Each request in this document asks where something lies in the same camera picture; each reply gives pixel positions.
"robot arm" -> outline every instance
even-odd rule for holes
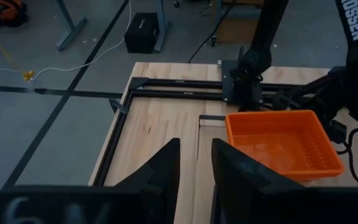
[[[300,89],[277,93],[273,103],[278,110],[313,110],[327,133],[337,128],[333,127],[332,120],[341,108],[348,108],[351,116],[358,120],[358,0],[335,1],[347,39],[346,66],[334,67],[325,77]],[[261,74],[271,66],[270,46],[287,4],[288,0],[265,0],[250,49],[245,55],[240,53],[237,68],[231,70],[233,92],[241,101],[241,111],[250,103],[264,102],[262,94],[258,94],[263,79]],[[317,94],[310,101],[297,102],[312,92]]]

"orange plastic basket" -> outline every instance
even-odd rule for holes
[[[344,166],[311,110],[226,116],[229,144],[297,182],[334,177]]]

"concrete floor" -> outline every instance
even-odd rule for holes
[[[128,54],[125,45],[92,64],[76,90],[121,93],[137,61],[186,62],[197,46],[212,31],[210,17],[199,11],[206,2],[180,0],[176,9],[165,1],[172,22],[160,54]],[[0,41],[29,70],[45,67],[71,68],[82,65],[122,0],[66,0],[73,20],[87,16],[88,24],[64,52],[55,44],[64,33],[54,1],[31,0],[31,21],[17,29],[0,29]],[[153,0],[132,0],[133,14],[154,11]],[[99,54],[118,43],[128,20],[128,7],[109,34]],[[290,1],[272,48],[273,64],[278,66],[332,67],[344,65],[346,40],[334,1]],[[208,45],[194,58],[194,63],[216,63],[218,59],[236,58],[237,44]],[[9,68],[0,53],[0,68]],[[78,71],[47,72],[37,87],[65,90]],[[0,86],[27,87],[19,73],[0,71]],[[0,188],[37,135],[61,96],[23,93],[0,93]],[[107,100],[71,97],[46,134],[18,184],[85,185],[111,124],[113,112]]]

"wooden tabletop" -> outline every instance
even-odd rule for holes
[[[271,67],[263,74],[263,77],[265,83],[306,84],[322,77],[327,72],[328,69],[322,68]],[[134,66],[131,77],[221,80],[220,69],[217,65],[185,63],[138,62]],[[205,121],[199,126],[198,119],[201,114],[226,115],[236,110],[236,107],[218,101],[134,98],[105,185],[112,186],[125,179],[147,162],[171,138],[180,138],[181,176],[175,223],[209,223],[214,186],[211,141],[212,138],[225,140],[227,137],[223,122]],[[113,118],[101,149],[89,181],[90,185],[101,163],[117,115],[118,112]],[[347,125],[348,132],[353,128],[358,128],[358,122],[347,115],[346,110],[340,111],[336,119]],[[337,150],[344,150],[343,146],[334,146]],[[354,138],[352,148],[354,166],[358,175],[358,134]],[[342,175],[314,181],[308,185],[358,186],[350,175],[347,154],[340,157],[346,168]]]

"power cord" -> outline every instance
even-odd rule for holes
[[[131,4],[131,0],[128,0],[128,4],[129,4],[129,19],[128,19],[128,25],[127,25],[127,28],[126,28],[126,31],[128,30],[130,24],[131,24],[131,19],[132,19],[132,4]],[[55,71],[62,71],[62,72],[72,72],[74,70],[77,70],[77,69],[80,69],[80,68],[83,68],[83,67],[86,67],[88,65],[91,65],[95,62],[97,62],[101,57],[103,57],[106,53],[108,53],[109,51],[117,48],[118,46],[120,46],[123,41],[124,41],[124,37],[122,38],[122,40],[116,44],[115,46],[107,49],[105,52],[103,52],[101,55],[99,55],[99,57],[97,57],[96,59],[94,59],[92,62],[90,63],[86,63],[84,65],[81,65],[81,66],[78,66],[78,67],[74,67],[74,68],[54,68],[54,67],[48,67],[48,68],[45,68],[43,70],[41,70],[40,72],[38,72],[34,78],[30,78],[29,81],[30,82],[35,82],[37,81],[38,77],[43,74],[44,72],[46,71],[50,71],[50,70],[55,70]],[[8,72],[20,72],[20,70],[11,70],[11,69],[8,69],[8,68],[0,68],[0,71],[8,71]]]
[[[349,143],[344,142],[343,145],[345,146],[345,150],[343,151],[336,151],[339,155],[343,155],[345,153],[348,153],[349,155],[349,168],[351,171],[351,174],[353,176],[353,179],[358,183],[358,176],[356,175],[356,172],[354,170],[354,164],[353,164],[353,152],[352,152],[352,145],[353,145],[353,137],[354,135],[358,133],[358,128],[353,129],[349,134]]]
[[[221,17],[221,19],[219,20],[218,24],[216,24],[215,29],[212,31],[212,33],[207,37],[207,39],[204,40],[204,42],[197,48],[197,50],[193,53],[193,55],[190,57],[189,61],[187,63],[191,63],[191,61],[193,60],[193,58],[196,56],[196,54],[198,53],[198,51],[200,51],[200,49],[204,46],[205,43],[207,43],[207,41],[212,38],[212,36],[216,33],[216,31],[219,29],[219,26],[221,25],[221,23],[223,22],[224,18],[226,18],[226,16],[229,14],[230,10],[233,8],[233,6],[235,5],[236,0],[233,0],[233,2],[231,3],[231,5],[228,7],[228,9],[226,9],[226,12],[224,12],[223,16]]]

